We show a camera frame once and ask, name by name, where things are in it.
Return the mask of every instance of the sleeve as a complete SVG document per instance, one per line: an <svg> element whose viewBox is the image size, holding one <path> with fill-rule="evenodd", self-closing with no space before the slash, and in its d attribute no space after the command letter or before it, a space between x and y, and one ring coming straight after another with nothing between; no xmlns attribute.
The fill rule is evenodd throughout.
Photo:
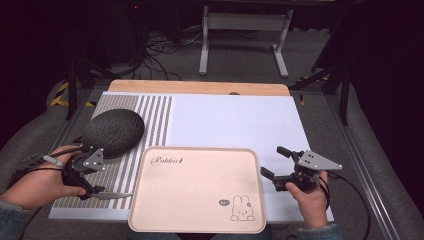
<svg viewBox="0 0 424 240"><path fill-rule="evenodd" d="M0 239L19 239L33 214L34 211L0 201Z"/></svg>
<svg viewBox="0 0 424 240"><path fill-rule="evenodd" d="M339 227L330 224L321 228L298 229L299 240L341 240Z"/></svg>

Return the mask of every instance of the gray and white stripes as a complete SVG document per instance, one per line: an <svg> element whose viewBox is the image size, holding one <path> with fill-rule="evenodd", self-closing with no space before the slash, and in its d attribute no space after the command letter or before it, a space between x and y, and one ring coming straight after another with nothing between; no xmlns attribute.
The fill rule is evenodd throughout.
<svg viewBox="0 0 424 240"><path fill-rule="evenodd" d="M93 186L99 185L108 192L134 192L141 156L146 147L165 146L172 96L103 93L93 118L98 114L124 108L140 114L146 125L143 139L130 152L115 159L105 159L106 170L85 176ZM91 198L81 201L77 197L56 200L55 208L107 208L129 209L131 198L101 201Z"/></svg>

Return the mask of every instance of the human hand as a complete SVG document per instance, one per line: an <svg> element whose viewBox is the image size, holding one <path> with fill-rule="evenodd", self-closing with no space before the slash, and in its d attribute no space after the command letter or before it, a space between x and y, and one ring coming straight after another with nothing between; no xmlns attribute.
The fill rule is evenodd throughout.
<svg viewBox="0 0 424 240"><path fill-rule="evenodd" d="M58 153L64 150L76 148L76 146L62 146L52 152ZM56 157L59 161L66 164L72 156L80 154L81 151L65 153ZM37 168L60 167L45 162ZM81 196L85 190L81 187L65 186L62 182L62 171L38 170L27 173L10 189L0 196L0 200L21 206L23 210L32 210L42 207L61 197Z"/></svg>
<svg viewBox="0 0 424 240"><path fill-rule="evenodd" d="M327 171L320 171L319 175L328 184ZM325 186L321 179L319 181L321 185ZM291 182L286 183L286 188L296 199L307 228L319 228L328 225L327 199L321 188L317 187L312 192L305 193Z"/></svg>

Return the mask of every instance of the plastic tray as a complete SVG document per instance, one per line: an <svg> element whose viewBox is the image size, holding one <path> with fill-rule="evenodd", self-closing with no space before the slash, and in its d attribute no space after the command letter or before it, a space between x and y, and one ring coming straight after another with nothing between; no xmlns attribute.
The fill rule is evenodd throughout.
<svg viewBox="0 0 424 240"><path fill-rule="evenodd" d="M136 232L261 232L266 218L258 170L248 149L147 148L129 226Z"/></svg>

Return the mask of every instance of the wooden edge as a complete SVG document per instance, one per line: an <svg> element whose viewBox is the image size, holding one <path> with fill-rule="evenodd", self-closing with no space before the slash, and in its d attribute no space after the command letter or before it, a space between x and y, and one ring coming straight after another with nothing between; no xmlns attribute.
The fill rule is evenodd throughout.
<svg viewBox="0 0 424 240"><path fill-rule="evenodd" d="M284 84L264 83L230 83L230 82L195 82L195 81L161 81L161 80L114 80L110 92L141 93L182 93L182 94L219 94L256 96L290 96Z"/></svg>

